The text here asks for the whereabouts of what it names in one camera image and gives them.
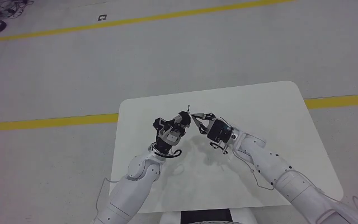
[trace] black cable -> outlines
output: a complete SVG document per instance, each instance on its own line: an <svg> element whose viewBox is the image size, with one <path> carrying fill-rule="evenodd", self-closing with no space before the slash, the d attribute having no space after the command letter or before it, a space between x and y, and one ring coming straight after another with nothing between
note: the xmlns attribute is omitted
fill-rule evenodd
<svg viewBox="0 0 358 224"><path fill-rule="evenodd" d="M163 157L163 158L175 158L175 157L180 156L181 153L182 153L181 150L175 150L174 155L161 155L161 154L156 153L156 152L154 154L156 154L157 156Z"/></svg>
<svg viewBox="0 0 358 224"><path fill-rule="evenodd" d="M34 4L34 1L28 1L27 3L14 0L1 1L0 18L18 18L23 13L23 10L31 4Z"/></svg>

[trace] yellow floor line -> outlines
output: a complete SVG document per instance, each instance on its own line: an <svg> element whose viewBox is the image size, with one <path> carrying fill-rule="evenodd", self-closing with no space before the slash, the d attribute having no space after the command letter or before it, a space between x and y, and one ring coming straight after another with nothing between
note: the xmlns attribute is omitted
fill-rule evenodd
<svg viewBox="0 0 358 224"><path fill-rule="evenodd" d="M72 116L69 118L49 118L39 120L24 120L19 122L1 122L0 130L48 128L85 124L105 124L117 123L117 121L118 114Z"/></svg>
<svg viewBox="0 0 358 224"><path fill-rule="evenodd" d="M358 95L305 99L308 109L358 106Z"/></svg>
<svg viewBox="0 0 358 224"><path fill-rule="evenodd" d="M358 106L358 95L305 99L304 101L308 109ZM49 118L40 120L24 120L19 122L0 122L0 130L48 128L85 124L105 124L117 123L117 121L118 114L72 116L69 118Z"/></svg>
<svg viewBox="0 0 358 224"><path fill-rule="evenodd" d="M24 38L34 38L37 36L48 36L48 35L55 35L55 34L64 34L67 32L76 32L76 31L81 31L81 30L92 30L92 29L99 29L99 28L110 27L110 26L121 26L124 24L137 24L140 22L166 20L168 18L192 16L192 15L205 14L205 13L211 13L211 12L220 12L220 11L227 11L227 10L236 10L239 8L265 6L265 5L269 5L269 4L278 4L278 3L292 2L292 1L294 1L294 0L259 0L259 1L255 1L255 2L244 2L244 3L240 3L240 4L231 4L228 6L216 6L216 7L211 7L211 8L201 8L198 10L173 12L173 13L168 13L168 14L147 16L147 17L142 17L142 18L130 18L127 20L100 22L97 24L68 27L68 28L57 29L57 30L32 32L32 33L28 33L28 34L18 34L18 35L12 35L12 36L1 36L0 41L17 40L17 39L24 39Z"/></svg>

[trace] small object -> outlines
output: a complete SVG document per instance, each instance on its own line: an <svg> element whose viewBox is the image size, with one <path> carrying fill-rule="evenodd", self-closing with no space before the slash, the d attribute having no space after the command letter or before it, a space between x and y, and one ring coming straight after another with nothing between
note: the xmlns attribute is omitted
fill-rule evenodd
<svg viewBox="0 0 358 224"><path fill-rule="evenodd" d="M100 16L98 17L98 20L99 20L99 21L106 20L106 19L107 19L107 14L105 14L105 15L100 15Z"/></svg>
<svg viewBox="0 0 358 224"><path fill-rule="evenodd" d="M0 32L3 31L5 28L6 28L6 23L0 20Z"/></svg>

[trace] black label on floor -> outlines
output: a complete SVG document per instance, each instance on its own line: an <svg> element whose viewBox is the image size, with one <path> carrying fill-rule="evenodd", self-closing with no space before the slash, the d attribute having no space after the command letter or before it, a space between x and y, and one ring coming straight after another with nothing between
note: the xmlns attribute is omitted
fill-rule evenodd
<svg viewBox="0 0 358 224"><path fill-rule="evenodd" d="M98 17L98 20L102 21L102 20L106 20L106 18L107 18L107 15L101 15Z"/></svg>

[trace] black panel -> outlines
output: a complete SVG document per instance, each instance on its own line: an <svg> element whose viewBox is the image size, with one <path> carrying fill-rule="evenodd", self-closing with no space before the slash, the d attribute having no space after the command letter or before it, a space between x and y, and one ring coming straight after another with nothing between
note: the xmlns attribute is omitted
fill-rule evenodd
<svg viewBox="0 0 358 224"><path fill-rule="evenodd" d="M181 212L180 224L189 224L204 221L232 222L230 209L214 209Z"/></svg>

